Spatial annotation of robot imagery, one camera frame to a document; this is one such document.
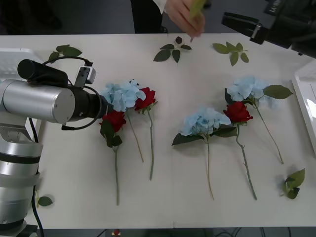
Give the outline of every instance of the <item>black cylinder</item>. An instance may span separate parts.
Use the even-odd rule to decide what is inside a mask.
[[[68,76],[65,72],[30,59],[24,59],[19,63],[18,74],[30,83],[67,87]]]

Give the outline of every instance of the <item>red rose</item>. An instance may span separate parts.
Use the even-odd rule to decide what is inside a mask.
[[[146,99],[145,100],[137,99],[136,104],[135,104],[136,106],[135,110],[141,110],[156,101],[155,99],[156,92],[154,90],[150,90],[149,87],[146,87],[140,90],[142,90],[146,94]]]
[[[113,110],[108,115],[104,115],[102,119],[107,120],[110,122],[110,124],[112,124],[114,132],[118,132],[123,124],[126,124],[126,120],[124,119],[124,112],[117,112],[115,110]]]
[[[234,102],[232,105],[228,105],[227,111],[224,110],[224,114],[226,114],[233,123],[246,122],[253,119],[247,110],[247,106],[245,106],[243,102]]]

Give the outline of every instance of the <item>black trouser leg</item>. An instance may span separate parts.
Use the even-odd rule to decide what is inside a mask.
[[[162,15],[153,0],[131,0],[136,34],[160,33]]]

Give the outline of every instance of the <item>light blue hydrangea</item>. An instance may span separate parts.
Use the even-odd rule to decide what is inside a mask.
[[[183,136],[197,134],[212,134],[221,124],[231,124],[230,119],[213,108],[201,108],[197,113],[184,119]]]
[[[264,96],[263,90],[270,84],[254,76],[244,77],[234,81],[234,85],[227,88],[232,100],[243,101],[248,97],[260,99],[259,105],[266,104],[274,109],[277,106],[277,100],[269,96]]]
[[[126,108],[135,106],[137,99],[145,100],[146,94],[139,89],[136,80],[124,83],[122,86],[118,84],[107,84],[106,89],[101,93],[108,103],[112,104],[114,110],[125,112]]]

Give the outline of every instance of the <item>robotic arm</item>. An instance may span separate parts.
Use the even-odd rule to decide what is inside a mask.
[[[0,83],[0,236],[3,231],[22,226],[39,178],[43,145],[30,138],[26,119],[60,123],[63,130],[78,130],[89,124],[73,128],[65,126],[66,122],[84,118],[96,121],[113,109],[103,96],[83,90],[93,90],[85,86],[92,84],[96,75],[92,63],[80,67],[74,86],[68,85],[65,72],[31,60],[21,61],[18,73],[27,81]]]

